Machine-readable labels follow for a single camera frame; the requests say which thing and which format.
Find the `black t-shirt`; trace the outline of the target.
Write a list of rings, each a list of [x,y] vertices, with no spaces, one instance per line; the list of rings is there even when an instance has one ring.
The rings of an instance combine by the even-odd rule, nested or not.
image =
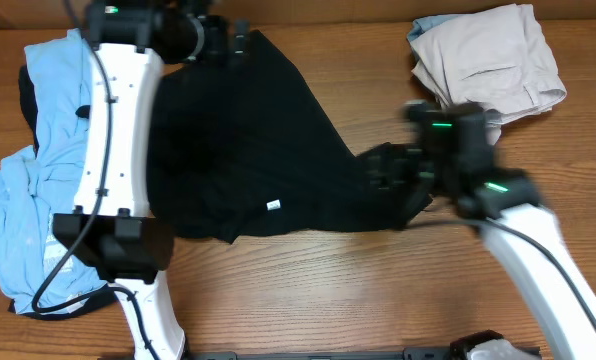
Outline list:
[[[299,70],[261,32],[233,67],[186,66],[154,102],[147,192],[181,238],[401,230],[399,200],[359,193],[352,153]]]

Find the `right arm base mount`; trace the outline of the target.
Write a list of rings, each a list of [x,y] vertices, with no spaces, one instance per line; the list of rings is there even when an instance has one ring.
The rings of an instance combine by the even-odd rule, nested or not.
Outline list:
[[[535,355],[514,347],[500,333],[486,330],[462,337],[449,345],[452,360],[540,360]]]

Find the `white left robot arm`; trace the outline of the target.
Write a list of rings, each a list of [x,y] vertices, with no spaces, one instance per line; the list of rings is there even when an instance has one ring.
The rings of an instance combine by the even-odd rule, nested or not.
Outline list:
[[[93,1],[85,10],[91,101],[85,164],[73,208],[52,232],[68,256],[95,269],[124,311],[134,359],[188,359],[166,270],[172,228],[151,217],[147,153],[167,64],[230,65],[248,52],[249,23],[208,1]]]

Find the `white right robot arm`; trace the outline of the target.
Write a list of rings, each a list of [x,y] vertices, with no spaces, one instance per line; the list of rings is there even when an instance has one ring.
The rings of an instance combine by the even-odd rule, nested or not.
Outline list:
[[[565,244],[556,214],[529,174],[503,166],[488,139],[491,111],[476,103],[442,109],[407,103],[415,140],[374,162],[383,189],[404,190],[392,216],[400,229],[434,196],[454,208],[455,225],[474,229],[540,325],[557,359],[596,359],[596,295]]]

